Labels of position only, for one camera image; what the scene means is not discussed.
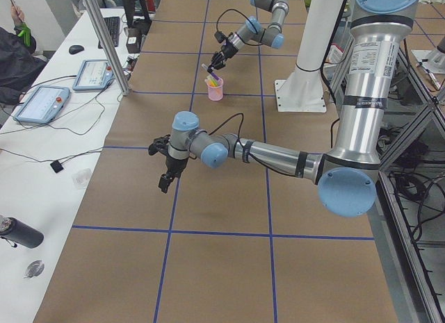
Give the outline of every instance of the metal pole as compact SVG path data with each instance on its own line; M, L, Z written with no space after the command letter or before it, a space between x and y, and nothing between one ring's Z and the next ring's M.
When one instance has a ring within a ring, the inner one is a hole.
M104 18L100 13L99 5L97 4L96 0L83 0L83 4L88 11L92 26L94 27L96 35L99 38L102 47L104 48L105 56L111 66L111 69L113 70L113 74L119 84L122 94L126 96L130 91L128 80L124 75L124 71L111 40L110 33L108 32Z

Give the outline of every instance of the black mouse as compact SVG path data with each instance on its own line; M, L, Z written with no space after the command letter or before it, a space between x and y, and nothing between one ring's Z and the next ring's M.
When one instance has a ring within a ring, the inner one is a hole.
M70 54L76 54L76 53L79 53L79 52L81 52L81 51L83 51L85 48L83 47L83 46L81 46L81 45L72 45L72 46L70 46L70 48L68 49L68 52L70 53Z

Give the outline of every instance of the cup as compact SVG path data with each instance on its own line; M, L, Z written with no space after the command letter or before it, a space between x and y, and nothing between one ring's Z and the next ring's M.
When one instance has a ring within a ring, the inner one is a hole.
M224 80L222 78L220 78L218 80L219 86L218 87L213 87L212 85L210 85L210 81L205 81L205 83L207 84L207 93L209 94L209 99L211 99L212 101L219 101L220 99L222 99L223 97L223 85L224 85Z

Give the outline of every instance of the black cylinder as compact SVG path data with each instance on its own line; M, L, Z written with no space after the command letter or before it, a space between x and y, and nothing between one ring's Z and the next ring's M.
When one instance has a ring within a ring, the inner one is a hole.
M42 243L43 234L41 232L36 231L14 217L9 217L8 219L11 220L11 225L5 231L0 231L0 237L28 248L35 248Z

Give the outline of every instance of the white table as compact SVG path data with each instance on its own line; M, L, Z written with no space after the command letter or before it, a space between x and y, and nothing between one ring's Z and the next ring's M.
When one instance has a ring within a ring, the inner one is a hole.
M124 11L109 8L102 10L102 14L105 17L121 17ZM88 14L85 13L35 83L75 75L82 60L106 58L104 51L97 48L97 42ZM83 45L85 51L68 54L68 48L73 44ZM116 51L122 64L129 55L125 44L126 36L121 32L120 46ZM50 84L72 87L73 82L71 78ZM83 104L85 106L55 121L54 126L68 127L79 133L89 129L102 111L96 101L88 103L96 94L72 92L60 115ZM0 130L0 149L39 160L56 160L101 147L115 117L120 97L118 84L113 82L98 98L105 107L101 119L90 132L80 136L49 127L7 133L22 129L9 118ZM56 174L48 162L37 163L0 151L0 214L15 217L44 233L43 243L35 249L20 245L13 249L5 240L0 240L0 321L33 321L86 191L74 185L72 176L85 169L94 171L98 158L99 154L76 157L66 162L64 170ZM43 261L43 273L32 279L24 279L26 268L35 260Z

